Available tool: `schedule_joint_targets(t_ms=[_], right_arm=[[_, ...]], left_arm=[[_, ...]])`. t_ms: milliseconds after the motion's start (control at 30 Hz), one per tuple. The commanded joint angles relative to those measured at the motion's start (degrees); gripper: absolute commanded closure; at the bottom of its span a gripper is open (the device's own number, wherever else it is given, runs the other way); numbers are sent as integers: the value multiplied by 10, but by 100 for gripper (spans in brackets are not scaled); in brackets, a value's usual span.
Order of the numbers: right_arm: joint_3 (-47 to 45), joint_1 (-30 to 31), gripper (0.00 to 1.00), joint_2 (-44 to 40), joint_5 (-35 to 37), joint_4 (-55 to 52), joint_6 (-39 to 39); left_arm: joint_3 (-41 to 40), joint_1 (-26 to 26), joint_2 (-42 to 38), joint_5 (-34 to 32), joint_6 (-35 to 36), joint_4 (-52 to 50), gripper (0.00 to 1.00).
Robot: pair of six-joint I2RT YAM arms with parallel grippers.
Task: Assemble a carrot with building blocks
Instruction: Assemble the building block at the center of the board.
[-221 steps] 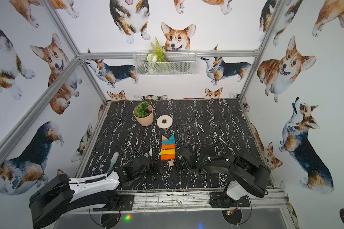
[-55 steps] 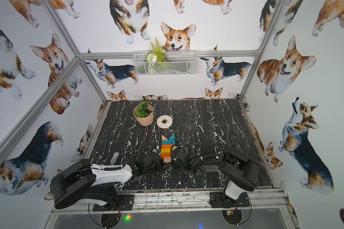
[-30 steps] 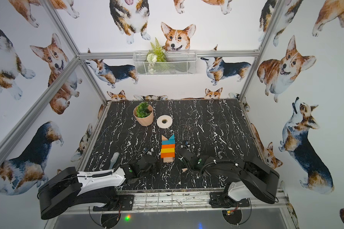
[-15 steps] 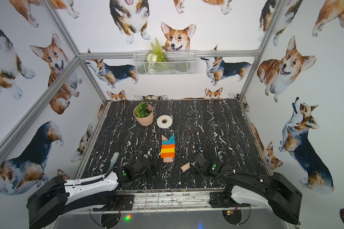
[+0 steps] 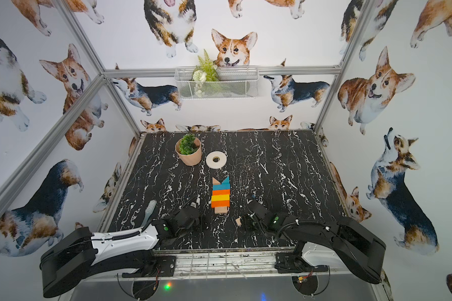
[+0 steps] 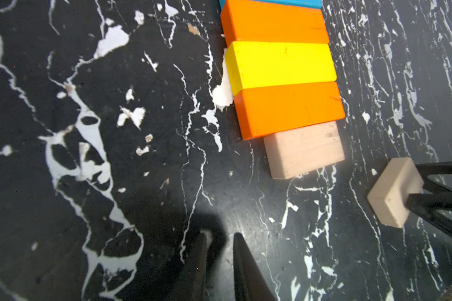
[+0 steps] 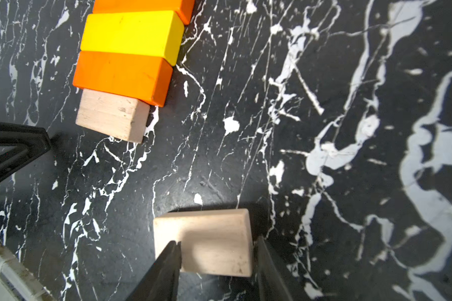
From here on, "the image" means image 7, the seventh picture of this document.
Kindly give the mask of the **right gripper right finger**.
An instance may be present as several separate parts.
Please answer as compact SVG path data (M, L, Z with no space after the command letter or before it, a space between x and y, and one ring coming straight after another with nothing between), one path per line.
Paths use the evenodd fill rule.
M293 300L286 281L287 268L267 240L257 240L257 281L260 300Z

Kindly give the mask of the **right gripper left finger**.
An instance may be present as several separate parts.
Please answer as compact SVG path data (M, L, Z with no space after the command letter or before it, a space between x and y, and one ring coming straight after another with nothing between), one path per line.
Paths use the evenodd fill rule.
M170 241L126 300L177 300L181 267L181 243Z

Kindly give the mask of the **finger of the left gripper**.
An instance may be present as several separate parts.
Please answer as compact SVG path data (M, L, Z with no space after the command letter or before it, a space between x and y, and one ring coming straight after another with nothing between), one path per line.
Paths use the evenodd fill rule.
M0 122L0 182L51 149L44 128Z

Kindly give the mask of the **natural wood block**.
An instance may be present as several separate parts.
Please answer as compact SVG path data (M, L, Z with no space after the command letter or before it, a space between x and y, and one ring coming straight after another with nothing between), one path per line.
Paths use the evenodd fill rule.
M180 244L181 272L230 277L253 274L253 241L247 209L171 212L153 220L158 257L170 241Z
M76 124L114 138L140 144L150 105L138 99L84 89Z

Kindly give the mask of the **orange rectangular block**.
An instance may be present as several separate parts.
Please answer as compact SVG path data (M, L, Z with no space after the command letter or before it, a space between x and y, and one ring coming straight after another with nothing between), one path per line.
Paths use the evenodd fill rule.
M195 0L96 0L93 13L173 11L189 25Z
M173 68L159 56L81 51L73 86L163 107Z

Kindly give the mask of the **yellow rectangular block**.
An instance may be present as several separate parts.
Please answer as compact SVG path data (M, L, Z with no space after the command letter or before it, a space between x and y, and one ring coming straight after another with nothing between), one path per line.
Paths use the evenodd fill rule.
M87 17L80 49L157 56L175 66L184 30L174 11L93 13Z

